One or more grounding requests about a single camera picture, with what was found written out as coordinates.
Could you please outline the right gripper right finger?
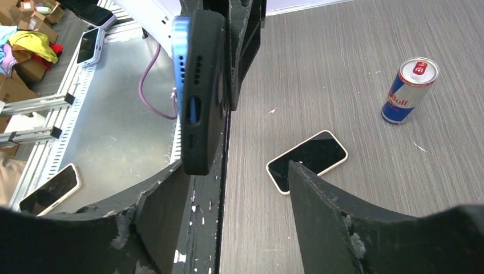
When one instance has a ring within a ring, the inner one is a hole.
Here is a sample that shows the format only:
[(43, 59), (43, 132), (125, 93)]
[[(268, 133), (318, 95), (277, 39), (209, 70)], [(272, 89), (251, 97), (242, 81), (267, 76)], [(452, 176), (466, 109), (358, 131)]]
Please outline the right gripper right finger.
[(288, 164), (305, 273), (482, 273), (483, 206), (425, 217), (366, 202)]

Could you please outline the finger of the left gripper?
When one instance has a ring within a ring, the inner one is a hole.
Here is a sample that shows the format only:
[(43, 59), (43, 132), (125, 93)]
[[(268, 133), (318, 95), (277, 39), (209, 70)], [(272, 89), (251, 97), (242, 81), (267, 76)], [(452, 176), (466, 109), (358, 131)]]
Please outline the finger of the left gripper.
[(229, 109), (237, 109), (242, 82), (260, 48), (266, 0), (203, 1), (203, 8), (226, 18), (226, 65)]

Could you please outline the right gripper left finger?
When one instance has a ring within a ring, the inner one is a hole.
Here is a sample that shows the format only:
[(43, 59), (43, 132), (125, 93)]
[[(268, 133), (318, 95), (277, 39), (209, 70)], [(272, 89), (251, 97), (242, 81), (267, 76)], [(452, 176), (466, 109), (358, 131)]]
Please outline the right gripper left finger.
[(74, 213), (1, 209), (1, 272), (171, 273), (190, 180), (177, 161)]

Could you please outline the black phone case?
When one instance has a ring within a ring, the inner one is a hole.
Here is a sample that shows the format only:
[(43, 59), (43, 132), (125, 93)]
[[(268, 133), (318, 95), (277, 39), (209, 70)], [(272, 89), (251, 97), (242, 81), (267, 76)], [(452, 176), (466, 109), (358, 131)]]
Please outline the black phone case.
[(191, 18), (181, 120), (184, 172), (208, 175), (226, 115), (225, 17), (197, 10)]

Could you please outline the blue phone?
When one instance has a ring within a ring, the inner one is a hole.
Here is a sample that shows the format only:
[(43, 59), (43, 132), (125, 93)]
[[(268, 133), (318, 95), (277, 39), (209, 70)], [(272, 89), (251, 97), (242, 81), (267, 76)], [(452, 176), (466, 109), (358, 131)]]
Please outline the blue phone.
[(189, 48), (188, 38), (191, 19), (191, 16), (177, 16), (174, 18), (171, 28), (172, 58), (179, 118), (183, 116), (185, 65)]

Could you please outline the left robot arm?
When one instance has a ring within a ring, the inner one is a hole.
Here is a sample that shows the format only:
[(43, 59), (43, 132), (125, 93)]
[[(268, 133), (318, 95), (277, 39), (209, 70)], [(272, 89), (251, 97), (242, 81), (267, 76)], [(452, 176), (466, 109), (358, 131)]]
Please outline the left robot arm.
[(171, 21), (176, 15), (193, 15), (211, 10), (227, 20), (226, 74), (230, 108), (238, 107), (242, 82), (261, 44), (265, 24), (266, 1), (115, 1), (157, 42), (168, 46)]

